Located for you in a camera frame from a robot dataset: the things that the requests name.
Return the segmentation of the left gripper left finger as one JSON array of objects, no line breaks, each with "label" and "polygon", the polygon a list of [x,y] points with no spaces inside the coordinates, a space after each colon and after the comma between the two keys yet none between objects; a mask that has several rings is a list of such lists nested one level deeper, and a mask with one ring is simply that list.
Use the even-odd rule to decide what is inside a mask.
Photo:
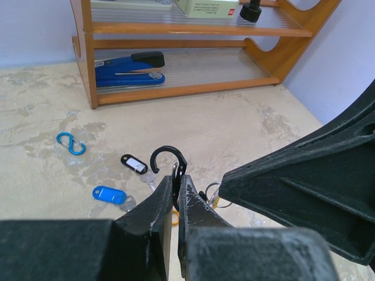
[{"label": "left gripper left finger", "polygon": [[114,222],[118,280],[168,280],[172,230],[172,177]]}]

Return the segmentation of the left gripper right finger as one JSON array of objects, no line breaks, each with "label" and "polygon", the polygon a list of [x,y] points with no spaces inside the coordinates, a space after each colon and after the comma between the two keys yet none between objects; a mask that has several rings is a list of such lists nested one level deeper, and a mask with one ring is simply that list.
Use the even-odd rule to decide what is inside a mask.
[{"label": "left gripper right finger", "polygon": [[192,178],[184,174],[179,191],[178,258],[180,271],[186,278],[186,239],[189,227],[233,227],[218,215],[197,192]]}]

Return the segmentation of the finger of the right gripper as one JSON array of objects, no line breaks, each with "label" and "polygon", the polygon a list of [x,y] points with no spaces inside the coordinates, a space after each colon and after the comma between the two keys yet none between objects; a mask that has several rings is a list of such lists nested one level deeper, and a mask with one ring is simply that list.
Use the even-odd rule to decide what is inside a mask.
[{"label": "finger of the right gripper", "polygon": [[219,195],[374,265],[374,85],[315,132],[227,172]]}]

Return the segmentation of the yellow tag key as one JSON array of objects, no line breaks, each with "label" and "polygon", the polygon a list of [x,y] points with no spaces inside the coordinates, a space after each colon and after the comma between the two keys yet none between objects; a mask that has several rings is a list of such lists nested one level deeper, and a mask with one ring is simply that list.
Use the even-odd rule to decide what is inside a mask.
[{"label": "yellow tag key", "polygon": [[[208,191],[214,187],[214,186],[217,186],[217,189],[214,191],[214,193],[209,197],[208,196]],[[221,182],[220,181],[216,181],[216,182],[213,182],[211,184],[209,184],[205,191],[199,191],[199,196],[212,208],[212,209],[216,209],[216,208],[227,208],[229,206],[232,205],[232,203],[229,203],[227,205],[219,205],[219,201],[220,201],[220,196],[219,196],[219,189],[220,189],[220,186],[221,186]]]}]

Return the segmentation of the black S carabiner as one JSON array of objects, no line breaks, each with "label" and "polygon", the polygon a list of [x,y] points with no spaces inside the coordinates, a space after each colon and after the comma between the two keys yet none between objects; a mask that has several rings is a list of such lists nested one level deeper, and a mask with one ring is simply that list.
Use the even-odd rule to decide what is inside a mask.
[{"label": "black S carabiner", "polygon": [[172,161],[165,157],[166,153],[171,153],[175,158],[175,163],[172,167],[171,177],[172,177],[172,201],[173,206],[176,211],[179,211],[179,192],[182,182],[182,177],[186,172],[188,162],[183,156],[182,152],[174,146],[164,145],[151,154],[149,164],[152,172],[158,174],[160,172],[160,167],[158,166],[158,155],[162,154],[162,165],[161,168],[167,168],[172,164]]}]

